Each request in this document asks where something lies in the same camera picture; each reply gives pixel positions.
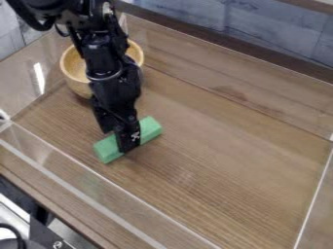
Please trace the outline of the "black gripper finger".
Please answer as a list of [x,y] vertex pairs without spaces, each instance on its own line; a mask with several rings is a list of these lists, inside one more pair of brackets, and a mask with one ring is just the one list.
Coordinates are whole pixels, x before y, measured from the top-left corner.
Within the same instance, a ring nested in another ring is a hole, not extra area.
[[91,107],[98,125],[103,133],[107,134],[115,130],[119,124],[116,116],[107,105],[95,96],[91,97]]
[[119,122],[115,127],[119,151],[127,153],[141,145],[141,123],[134,116]]

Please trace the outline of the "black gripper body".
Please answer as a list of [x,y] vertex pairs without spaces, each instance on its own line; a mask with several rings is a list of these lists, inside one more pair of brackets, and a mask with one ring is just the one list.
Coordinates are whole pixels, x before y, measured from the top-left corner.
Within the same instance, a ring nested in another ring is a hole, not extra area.
[[141,96],[142,71],[135,62],[98,64],[88,62],[86,76],[92,96],[111,109],[118,123],[136,118],[135,101]]

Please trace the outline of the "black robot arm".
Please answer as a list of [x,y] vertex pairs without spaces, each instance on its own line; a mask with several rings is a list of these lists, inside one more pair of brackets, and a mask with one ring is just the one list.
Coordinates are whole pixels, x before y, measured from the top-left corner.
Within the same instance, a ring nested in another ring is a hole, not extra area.
[[142,71],[126,54],[127,34],[111,0],[7,0],[28,26],[56,29],[71,38],[86,63],[92,91],[91,105],[103,132],[116,136],[126,153],[141,143],[135,102],[141,96]]

